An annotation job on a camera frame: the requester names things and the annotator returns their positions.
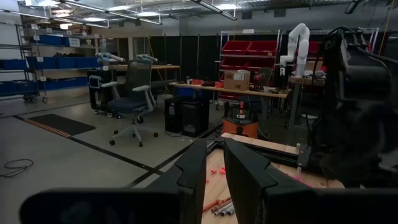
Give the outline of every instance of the chair armrest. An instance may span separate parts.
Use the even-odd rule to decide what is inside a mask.
[[[143,85],[143,86],[133,88],[132,91],[144,91],[144,90],[148,90],[149,88],[150,88],[149,85]]]
[[[119,83],[118,82],[109,82],[109,83],[104,83],[101,85],[102,88],[106,88],[106,87],[113,87],[113,86],[117,86]]]

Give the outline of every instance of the orange shop vacuum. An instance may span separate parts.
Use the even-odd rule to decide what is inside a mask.
[[[251,110],[249,105],[245,105],[243,101],[239,105],[230,106],[225,104],[225,110],[228,116],[223,121],[223,134],[237,134],[249,138],[257,138],[257,128],[259,120],[255,110]]]

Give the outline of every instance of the chair wheel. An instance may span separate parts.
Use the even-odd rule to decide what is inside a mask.
[[[141,118],[141,117],[140,117],[139,119],[137,118],[137,122],[138,122],[139,124],[142,124],[142,123],[144,122],[144,118]]]

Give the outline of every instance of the floor mat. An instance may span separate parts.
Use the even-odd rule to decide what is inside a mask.
[[[63,136],[74,136],[94,130],[95,127],[56,114],[46,114],[26,119],[27,122]]]

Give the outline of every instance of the ceiling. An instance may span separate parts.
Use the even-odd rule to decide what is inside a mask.
[[[30,0],[30,1],[48,1],[48,0]],[[201,16],[205,14],[214,14],[213,11],[204,8],[189,0],[75,0],[76,2],[86,4],[89,6],[96,6],[104,9],[111,9],[117,6],[126,6],[123,10],[118,12],[123,14],[129,14],[131,16],[137,16],[137,12],[158,12],[163,18],[165,17],[190,17],[190,16]],[[273,9],[287,9],[295,7],[312,7],[312,6],[327,6],[333,4],[347,4],[350,0],[206,0],[208,3],[214,6],[221,4],[234,4],[237,12],[243,11],[263,11]],[[22,11],[36,10],[40,11],[35,14],[43,14],[42,6],[26,6],[25,1],[19,1]],[[69,16],[63,17],[64,19],[80,21],[86,17],[99,17],[109,20],[110,22],[119,22],[125,20],[125,18],[113,16],[110,14],[96,12],[89,9],[82,9],[80,7],[68,5],[68,4],[57,4],[56,6],[48,7],[52,11],[52,14],[62,14],[61,10],[68,10]],[[230,14],[234,13],[234,10],[226,10]],[[158,16],[145,17],[146,19],[157,20]]]

